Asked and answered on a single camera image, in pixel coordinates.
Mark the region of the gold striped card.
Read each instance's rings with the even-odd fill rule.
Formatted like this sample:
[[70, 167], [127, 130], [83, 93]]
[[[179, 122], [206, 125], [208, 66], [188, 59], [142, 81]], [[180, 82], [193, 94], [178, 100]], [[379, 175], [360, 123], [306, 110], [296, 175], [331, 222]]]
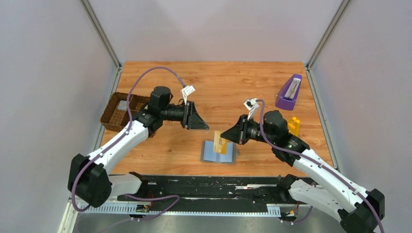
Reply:
[[227, 140], [221, 137], [222, 132], [214, 132], [213, 151], [219, 154], [226, 154]]

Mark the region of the grey card holder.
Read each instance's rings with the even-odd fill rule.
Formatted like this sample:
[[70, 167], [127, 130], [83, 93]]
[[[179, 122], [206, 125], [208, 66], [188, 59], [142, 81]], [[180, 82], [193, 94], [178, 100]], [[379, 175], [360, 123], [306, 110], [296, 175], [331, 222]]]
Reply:
[[236, 144], [229, 142], [226, 148], [226, 153], [217, 153], [213, 149], [212, 141], [204, 141], [202, 144], [202, 152], [200, 160], [208, 163], [218, 164], [235, 164], [236, 158], [239, 156], [239, 150]]

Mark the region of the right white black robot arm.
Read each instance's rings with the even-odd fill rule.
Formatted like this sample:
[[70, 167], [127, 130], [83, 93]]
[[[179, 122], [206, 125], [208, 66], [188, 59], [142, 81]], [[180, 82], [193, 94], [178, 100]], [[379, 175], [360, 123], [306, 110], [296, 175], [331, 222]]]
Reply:
[[221, 137], [244, 145], [249, 140], [268, 143], [280, 161], [308, 175], [320, 187], [313, 187], [291, 174], [279, 186], [286, 196], [304, 202], [337, 220], [347, 233], [384, 232], [385, 196], [349, 180], [326, 163], [302, 139], [291, 134], [279, 111], [268, 111], [260, 122], [241, 115]]

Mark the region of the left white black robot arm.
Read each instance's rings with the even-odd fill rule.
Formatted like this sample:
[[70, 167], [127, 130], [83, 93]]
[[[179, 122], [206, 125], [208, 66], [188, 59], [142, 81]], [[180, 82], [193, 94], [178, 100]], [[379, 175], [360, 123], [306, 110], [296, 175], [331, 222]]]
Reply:
[[77, 154], [71, 161], [68, 190], [71, 199], [81, 198], [89, 206], [99, 207], [110, 197], [135, 194], [143, 185], [136, 173], [111, 175], [116, 164], [134, 147], [153, 135], [164, 121], [178, 121], [187, 130], [208, 130], [195, 104], [187, 98], [195, 91], [192, 85], [181, 89], [182, 104], [172, 104], [171, 90], [157, 86], [147, 103], [132, 114], [126, 124], [109, 142], [87, 156]]

